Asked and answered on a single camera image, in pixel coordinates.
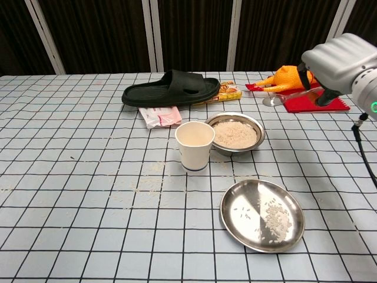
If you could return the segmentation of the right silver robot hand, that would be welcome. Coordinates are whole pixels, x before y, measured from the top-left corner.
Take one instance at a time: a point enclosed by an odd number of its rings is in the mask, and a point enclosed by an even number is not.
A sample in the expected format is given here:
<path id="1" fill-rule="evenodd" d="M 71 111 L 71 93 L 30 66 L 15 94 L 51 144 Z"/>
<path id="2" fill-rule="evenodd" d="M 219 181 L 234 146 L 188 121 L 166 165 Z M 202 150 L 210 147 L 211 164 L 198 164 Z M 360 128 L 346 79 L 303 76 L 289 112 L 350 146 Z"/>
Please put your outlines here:
<path id="1" fill-rule="evenodd" d="M 311 72 L 323 88 L 315 104 L 324 107 L 341 95 L 351 94 L 359 106 L 376 98 L 376 47 L 361 37 L 344 33 L 319 44 L 301 56 L 297 66 L 299 78 L 309 93 L 307 73 Z"/>

